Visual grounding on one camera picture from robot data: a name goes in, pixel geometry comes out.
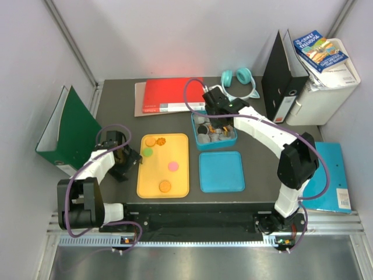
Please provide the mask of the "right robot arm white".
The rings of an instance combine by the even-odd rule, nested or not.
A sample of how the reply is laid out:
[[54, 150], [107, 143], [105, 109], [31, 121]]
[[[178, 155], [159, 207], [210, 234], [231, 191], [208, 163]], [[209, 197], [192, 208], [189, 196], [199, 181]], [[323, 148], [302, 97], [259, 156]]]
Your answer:
[[277, 176], [281, 187], [272, 224], [277, 230], [287, 230], [298, 211], [298, 199], [319, 167], [312, 135], [285, 131], [259, 114], [247, 101], [240, 98], [230, 101], [221, 86], [205, 86], [203, 91], [205, 110], [214, 127], [232, 125], [266, 146], [279, 159]]

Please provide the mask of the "black cookie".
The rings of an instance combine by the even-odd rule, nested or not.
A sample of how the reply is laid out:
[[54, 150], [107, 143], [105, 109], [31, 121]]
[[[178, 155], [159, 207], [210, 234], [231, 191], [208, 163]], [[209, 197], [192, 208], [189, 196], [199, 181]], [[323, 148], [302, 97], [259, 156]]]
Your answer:
[[198, 134], [208, 134], [209, 130], [205, 125], [199, 125], [197, 132]]

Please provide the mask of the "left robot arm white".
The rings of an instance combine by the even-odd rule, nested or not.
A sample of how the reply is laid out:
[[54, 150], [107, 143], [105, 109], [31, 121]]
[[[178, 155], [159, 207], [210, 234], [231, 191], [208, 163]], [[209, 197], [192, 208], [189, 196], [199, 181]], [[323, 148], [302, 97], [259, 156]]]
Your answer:
[[118, 182], [127, 181], [127, 172], [142, 162], [142, 156], [123, 145], [126, 137], [122, 132], [108, 131], [106, 136], [94, 147], [87, 168], [57, 184], [58, 223], [63, 230], [67, 219], [71, 229], [99, 228], [108, 223], [122, 232], [131, 227], [132, 217], [125, 213], [123, 204], [103, 202], [99, 185], [106, 174]]

